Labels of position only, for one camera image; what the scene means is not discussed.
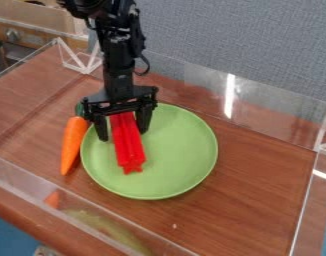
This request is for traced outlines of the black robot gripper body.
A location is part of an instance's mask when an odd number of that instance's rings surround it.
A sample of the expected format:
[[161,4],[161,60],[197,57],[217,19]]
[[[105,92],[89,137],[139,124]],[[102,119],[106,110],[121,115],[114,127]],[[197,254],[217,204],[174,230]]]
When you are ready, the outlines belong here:
[[155,86],[134,84],[134,69],[111,70],[103,68],[105,85],[102,90],[83,98],[85,118],[94,121],[95,115],[110,116],[125,112],[135,112],[141,106],[158,105]]

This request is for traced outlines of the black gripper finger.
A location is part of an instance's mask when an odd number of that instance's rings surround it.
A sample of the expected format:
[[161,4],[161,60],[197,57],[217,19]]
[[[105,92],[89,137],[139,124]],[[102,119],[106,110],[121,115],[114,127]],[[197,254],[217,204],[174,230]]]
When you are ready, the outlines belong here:
[[137,125],[138,125],[139,132],[142,134],[145,134],[149,131],[153,112],[154,110],[151,105],[143,105],[135,111]]
[[109,141],[109,128],[107,128],[107,119],[103,115],[97,115],[94,118],[94,126],[99,140],[103,142]]

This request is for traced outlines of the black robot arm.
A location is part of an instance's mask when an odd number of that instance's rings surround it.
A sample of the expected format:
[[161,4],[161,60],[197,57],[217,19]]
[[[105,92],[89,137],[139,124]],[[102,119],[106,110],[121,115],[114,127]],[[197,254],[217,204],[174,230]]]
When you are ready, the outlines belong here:
[[155,86],[134,84],[134,75],[145,76],[150,69],[135,71],[135,59],[150,64],[141,28],[141,10],[135,0],[57,0],[70,14],[97,32],[103,53],[105,87],[82,100],[85,118],[94,123],[102,141],[109,140],[106,117],[134,112],[141,133],[150,128],[158,105]]

